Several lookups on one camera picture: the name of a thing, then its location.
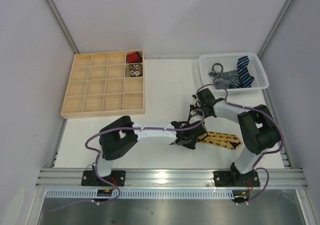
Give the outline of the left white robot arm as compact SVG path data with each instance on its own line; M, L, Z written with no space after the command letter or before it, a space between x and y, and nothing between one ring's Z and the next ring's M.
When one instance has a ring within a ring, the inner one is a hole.
M137 144L173 144L194 150L199 137L206 135L207 129L202 118L193 123L172 121L157 126L139 124L128 115L122 116L98 134L101 155L97 159L97 174L100 177L109 176L113 161L122 158Z

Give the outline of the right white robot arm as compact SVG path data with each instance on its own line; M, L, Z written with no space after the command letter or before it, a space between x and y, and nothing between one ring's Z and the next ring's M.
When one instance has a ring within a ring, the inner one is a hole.
M210 89L198 90L193 96L197 99L190 110L201 109L204 117L224 118L239 125L245 148L238 159L230 166L226 175L214 176L216 186L244 187L247 181L253 184L258 175L255 166L268 154L277 153L280 148L269 151L278 142L283 145L283 134L265 105L256 107L240 106L227 101L227 98L215 98Z

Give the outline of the yellow patterned tie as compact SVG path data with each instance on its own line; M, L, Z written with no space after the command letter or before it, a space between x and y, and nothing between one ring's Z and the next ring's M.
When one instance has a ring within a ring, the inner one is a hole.
M212 131L208 131L207 133L199 136L197 138L197 142L229 150L236 150L243 144L243 142L235 134Z

